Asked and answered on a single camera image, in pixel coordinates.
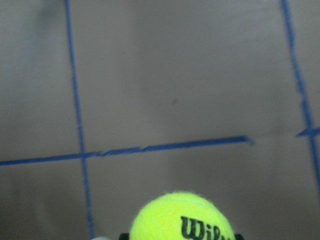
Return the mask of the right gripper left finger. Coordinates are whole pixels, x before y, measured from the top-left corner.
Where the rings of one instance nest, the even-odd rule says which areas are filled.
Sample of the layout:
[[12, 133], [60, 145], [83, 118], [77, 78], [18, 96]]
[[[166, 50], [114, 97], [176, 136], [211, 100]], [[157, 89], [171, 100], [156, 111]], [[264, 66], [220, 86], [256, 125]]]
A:
[[119, 240], [130, 240], [130, 234], [129, 233], [121, 233], [119, 235]]

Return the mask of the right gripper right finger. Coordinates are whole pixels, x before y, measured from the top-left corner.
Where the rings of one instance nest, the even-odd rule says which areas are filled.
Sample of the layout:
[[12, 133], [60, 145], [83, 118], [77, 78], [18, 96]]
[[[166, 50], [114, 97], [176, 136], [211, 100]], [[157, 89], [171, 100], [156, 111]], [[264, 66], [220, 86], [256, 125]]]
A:
[[234, 237], [235, 240], [243, 240], [243, 236], [241, 234], [235, 234]]

